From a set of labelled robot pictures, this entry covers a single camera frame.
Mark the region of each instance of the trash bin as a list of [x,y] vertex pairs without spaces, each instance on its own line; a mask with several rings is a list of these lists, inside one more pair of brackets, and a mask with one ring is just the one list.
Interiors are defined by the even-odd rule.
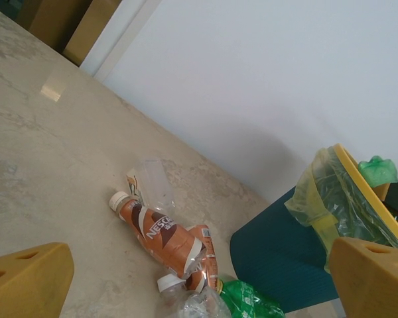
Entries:
[[288,191],[234,233],[233,267],[240,280],[280,301],[284,312],[315,305],[337,298],[324,271],[337,237],[398,248],[398,222],[340,144],[318,152],[297,192]]

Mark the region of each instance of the plastic bottle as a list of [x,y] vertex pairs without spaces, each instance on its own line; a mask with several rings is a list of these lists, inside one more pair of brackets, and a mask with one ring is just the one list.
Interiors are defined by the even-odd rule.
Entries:
[[147,158],[136,163],[127,173],[131,192],[145,207],[171,216],[174,212],[174,190],[168,181],[162,161]]
[[184,280],[168,274],[158,280],[158,289],[161,299],[156,310],[156,318],[178,318],[183,310],[184,303],[194,291],[187,291]]
[[230,310],[211,287],[186,290],[185,281],[169,274],[158,280],[161,299],[156,318],[230,318]]
[[229,307],[233,318],[283,318],[280,305],[256,291],[253,286],[234,280],[217,283],[217,292]]
[[206,247],[206,255],[192,275],[186,280],[188,290],[200,293],[206,286],[217,289],[218,265],[210,228],[207,225],[194,225],[186,229],[200,239]]
[[198,238],[125,192],[113,195],[109,206],[131,226],[143,247],[179,278],[189,277],[205,256],[205,245]]

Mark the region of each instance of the white wall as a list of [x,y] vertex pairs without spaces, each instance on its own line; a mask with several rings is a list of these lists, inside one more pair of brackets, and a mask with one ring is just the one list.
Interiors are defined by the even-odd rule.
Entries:
[[122,0],[80,68],[94,75],[146,0]]
[[337,142],[398,167],[398,0],[163,0],[104,84],[269,201]]

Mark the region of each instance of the nescafe logo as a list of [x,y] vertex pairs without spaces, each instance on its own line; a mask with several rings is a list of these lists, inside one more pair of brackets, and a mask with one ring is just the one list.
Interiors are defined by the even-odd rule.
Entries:
[[151,226],[146,236],[152,240],[155,237],[155,235],[161,232],[162,229],[169,230],[174,225],[175,222],[170,217],[167,216],[161,217]]

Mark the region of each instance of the green plastic bottle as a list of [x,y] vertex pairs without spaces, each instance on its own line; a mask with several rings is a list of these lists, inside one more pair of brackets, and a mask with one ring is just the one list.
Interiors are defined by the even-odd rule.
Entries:
[[279,303],[241,280],[223,283],[219,279],[217,292],[230,309],[233,318],[282,318],[285,316]]

